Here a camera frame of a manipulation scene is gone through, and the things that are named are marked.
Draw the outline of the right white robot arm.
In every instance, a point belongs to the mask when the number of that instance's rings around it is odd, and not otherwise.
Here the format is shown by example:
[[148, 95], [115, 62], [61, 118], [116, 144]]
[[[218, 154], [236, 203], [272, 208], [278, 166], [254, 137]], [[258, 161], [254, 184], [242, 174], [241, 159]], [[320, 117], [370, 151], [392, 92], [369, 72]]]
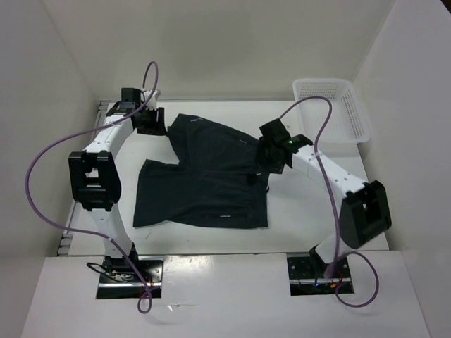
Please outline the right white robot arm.
[[392, 220], [385, 187], [360, 179], [314, 148], [302, 134], [291, 136], [279, 119], [260, 127], [256, 162], [270, 173], [292, 168], [332, 194], [334, 233], [309, 252], [309, 269], [326, 276], [334, 262], [390, 229]]

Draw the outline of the aluminium table edge rail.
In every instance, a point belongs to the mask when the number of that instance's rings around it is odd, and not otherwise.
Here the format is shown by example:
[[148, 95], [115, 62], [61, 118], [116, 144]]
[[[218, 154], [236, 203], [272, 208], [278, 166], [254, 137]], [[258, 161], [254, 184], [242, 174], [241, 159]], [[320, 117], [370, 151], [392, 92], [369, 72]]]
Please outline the aluminium table edge rail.
[[79, 204], [79, 198], [83, 198], [83, 194], [88, 190], [88, 177], [96, 169], [96, 167], [92, 166], [94, 162], [93, 156], [84, 154], [83, 151], [72, 151], [68, 157], [71, 194], [74, 201], [71, 204], [66, 224], [64, 225], [66, 230], [63, 231], [58, 244], [57, 256], [69, 256], [74, 236], [73, 229], [76, 228], [73, 219], [80, 211], [80, 208], [82, 208], [82, 204]]

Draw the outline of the dark navy shorts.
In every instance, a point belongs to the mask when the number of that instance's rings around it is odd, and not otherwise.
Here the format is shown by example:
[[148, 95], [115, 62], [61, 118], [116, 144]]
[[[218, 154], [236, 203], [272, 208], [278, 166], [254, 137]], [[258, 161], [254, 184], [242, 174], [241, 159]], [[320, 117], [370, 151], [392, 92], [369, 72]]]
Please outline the dark navy shorts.
[[241, 230], [268, 227], [269, 173], [254, 162], [257, 139], [185, 114], [173, 121], [168, 138], [179, 162], [144, 162], [135, 228], [164, 221]]

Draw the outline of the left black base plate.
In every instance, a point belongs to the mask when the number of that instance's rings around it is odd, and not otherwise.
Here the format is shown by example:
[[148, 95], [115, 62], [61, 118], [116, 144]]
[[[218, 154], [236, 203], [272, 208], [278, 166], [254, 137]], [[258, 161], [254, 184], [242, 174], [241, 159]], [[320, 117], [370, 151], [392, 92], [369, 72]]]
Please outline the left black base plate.
[[[99, 263], [88, 263], [99, 275], [96, 299], [139, 299], [145, 294], [144, 285], [135, 271], [121, 259], [107, 257]], [[139, 256], [135, 261], [152, 297], [161, 298], [163, 281], [163, 256]]]

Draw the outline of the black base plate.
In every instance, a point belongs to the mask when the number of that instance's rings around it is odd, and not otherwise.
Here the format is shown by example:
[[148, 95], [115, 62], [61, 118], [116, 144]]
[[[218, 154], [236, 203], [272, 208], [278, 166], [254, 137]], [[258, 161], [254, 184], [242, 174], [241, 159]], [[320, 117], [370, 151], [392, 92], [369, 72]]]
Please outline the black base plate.
[[[88, 263], [99, 275], [96, 299], [139, 299], [145, 294], [144, 285], [135, 271], [121, 259], [107, 257], [99, 263]], [[163, 281], [163, 256], [139, 256], [135, 261], [152, 297], [161, 298]]]
[[334, 294], [353, 294], [352, 278], [347, 259], [338, 263], [333, 278], [325, 278], [316, 273], [306, 253], [287, 255], [288, 277], [291, 296], [319, 296]]

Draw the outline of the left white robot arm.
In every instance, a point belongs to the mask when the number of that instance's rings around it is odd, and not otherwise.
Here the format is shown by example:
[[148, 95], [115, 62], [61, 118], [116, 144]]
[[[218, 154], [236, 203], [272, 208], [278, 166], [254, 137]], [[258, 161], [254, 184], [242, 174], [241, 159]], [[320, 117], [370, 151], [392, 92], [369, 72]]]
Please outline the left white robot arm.
[[160, 91], [123, 88], [121, 100], [107, 110], [95, 138], [82, 151], [68, 157], [73, 198], [94, 220], [103, 234], [103, 269], [130, 282], [138, 278], [141, 265], [135, 245], [127, 235], [118, 202], [122, 185], [115, 158], [133, 133], [166, 135], [164, 109], [157, 104]]

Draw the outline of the white plastic basket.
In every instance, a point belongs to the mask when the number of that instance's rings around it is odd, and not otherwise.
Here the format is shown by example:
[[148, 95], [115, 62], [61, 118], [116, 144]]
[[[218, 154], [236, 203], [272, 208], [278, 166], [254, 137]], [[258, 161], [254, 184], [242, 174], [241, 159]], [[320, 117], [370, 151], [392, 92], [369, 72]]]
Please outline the white plastic basket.
[[320, 142], [360, 144], [371, 133], [357, 93], [348, 80], [338, 78], [304, 78], [292, 83], [295, 99], [308, 98], [296, 107], [306, 136], [315, 139], [326, 118]]

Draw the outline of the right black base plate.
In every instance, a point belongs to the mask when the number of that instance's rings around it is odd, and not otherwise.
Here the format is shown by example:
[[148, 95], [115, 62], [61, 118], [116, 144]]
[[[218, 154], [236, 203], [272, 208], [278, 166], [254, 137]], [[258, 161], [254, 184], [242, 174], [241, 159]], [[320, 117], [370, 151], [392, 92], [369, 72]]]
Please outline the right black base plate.
[[316, 273], [306, 253], [287, 255], [288, 277], [291, 296], [319, 296], [334, 294], [353, 294], [352, 278], [347, 259], [338, 263], [333, 278], [325, 278]]

